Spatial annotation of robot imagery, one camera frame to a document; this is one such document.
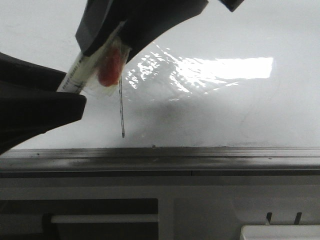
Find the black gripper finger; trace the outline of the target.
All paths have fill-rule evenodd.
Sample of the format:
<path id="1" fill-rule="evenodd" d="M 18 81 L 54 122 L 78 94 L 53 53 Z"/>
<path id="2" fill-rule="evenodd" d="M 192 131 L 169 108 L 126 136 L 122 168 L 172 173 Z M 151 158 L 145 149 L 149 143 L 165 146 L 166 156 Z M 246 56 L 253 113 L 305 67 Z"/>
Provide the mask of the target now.
<path id="1" fill-rule="evenodd" d="M 75 34 L 81 52 L 91 56 L 123 22 L 119 37 L 134 58 L 157 37 L 199 15 L 206 0 L 89 0 Z"/>
<path id="2" fill-rule="evenodd" d="M 58 92 L 65 72 L 0 55 L 0 152 L 82 119 L 87 99 Z"/>

